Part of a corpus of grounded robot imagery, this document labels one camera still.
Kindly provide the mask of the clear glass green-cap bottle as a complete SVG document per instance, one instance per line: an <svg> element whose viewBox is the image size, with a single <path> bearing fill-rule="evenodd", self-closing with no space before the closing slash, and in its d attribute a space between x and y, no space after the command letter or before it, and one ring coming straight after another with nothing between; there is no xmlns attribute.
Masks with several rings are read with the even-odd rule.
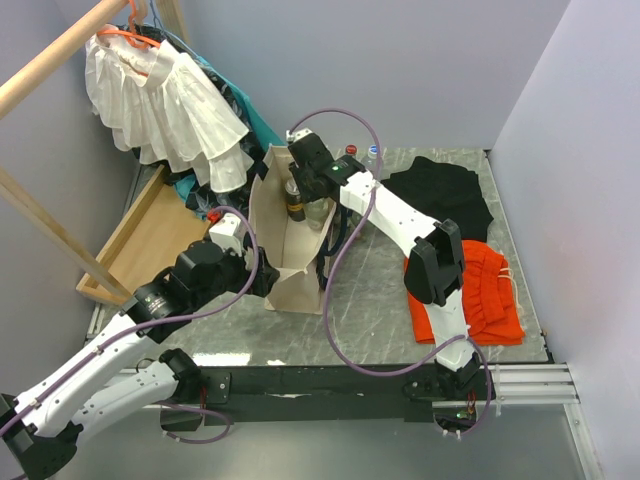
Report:
<svg viewBox="0 0 640 480"><path fill-rule="evenodd" d="M321 231L330 216L332 204L329 199L321 198L304 205L308 226L314 231Z"/></svg>

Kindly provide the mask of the blue-cap water bottle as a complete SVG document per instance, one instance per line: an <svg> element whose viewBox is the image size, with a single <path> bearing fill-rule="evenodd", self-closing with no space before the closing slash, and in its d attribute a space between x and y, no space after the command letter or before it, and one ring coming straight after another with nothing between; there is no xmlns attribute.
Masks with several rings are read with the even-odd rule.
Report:
<svg viewBox="0 0 640 480"><path fill-rule="evenodd" d="M367 151L366 157L366 165L371 169L375 169L378 161L383 161L381 154L379 153L379 149L376 145L371 145Z"/></svg>

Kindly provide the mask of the beige canvas tote bag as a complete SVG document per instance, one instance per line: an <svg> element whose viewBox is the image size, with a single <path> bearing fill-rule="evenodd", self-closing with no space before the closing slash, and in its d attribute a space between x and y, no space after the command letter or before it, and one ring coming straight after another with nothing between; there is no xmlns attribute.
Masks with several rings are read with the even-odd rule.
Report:
<svg viewBox="0 0 640 480"><path fill-rule="evenodd" d="M288 215L285 183L292 175L293 161L284 146L271 146L264 156L267 173L256 177L250 193L249 222L269 264L279 279L265 299L268 310L323 313L324 289L319 281L317 259L324 240L333 233L336 203L327 201L324 224L314 229L309 222L296 222Z"/></svg>

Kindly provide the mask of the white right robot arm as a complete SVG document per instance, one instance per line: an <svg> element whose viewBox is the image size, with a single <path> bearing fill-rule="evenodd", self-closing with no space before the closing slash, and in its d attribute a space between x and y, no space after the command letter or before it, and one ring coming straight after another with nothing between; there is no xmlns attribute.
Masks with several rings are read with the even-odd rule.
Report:
<svg viewBox="0 0 640 480"><path fill-rule="evenodd" d="M440 390L450 398L462 397L472 388L481 363L463 311L465 263L459 227L420 213L382 186L355 158L334 158L307 128L288 132L286 141L293 158L289 169L304 201L330 198L400 248L408 260L406 290L424 306L434 335Z"/></svg>

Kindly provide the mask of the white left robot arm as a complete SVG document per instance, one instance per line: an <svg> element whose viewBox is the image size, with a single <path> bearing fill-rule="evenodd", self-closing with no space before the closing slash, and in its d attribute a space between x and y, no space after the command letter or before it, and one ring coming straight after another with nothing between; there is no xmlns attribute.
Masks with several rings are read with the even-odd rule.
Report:
<svg viewBox="0 0 640 480"><path fill-rule="evenodd" d="M17 396L1 397L1 439L25 479L59 472L93 434L138 408L184 403L203 389L200 368L179 348L128 380L108 382L154 345L188 325L218 296L261 298L279 278L264 248L238 253L196 241L174 265L138 287L105 330L46 379Z"/></svg>

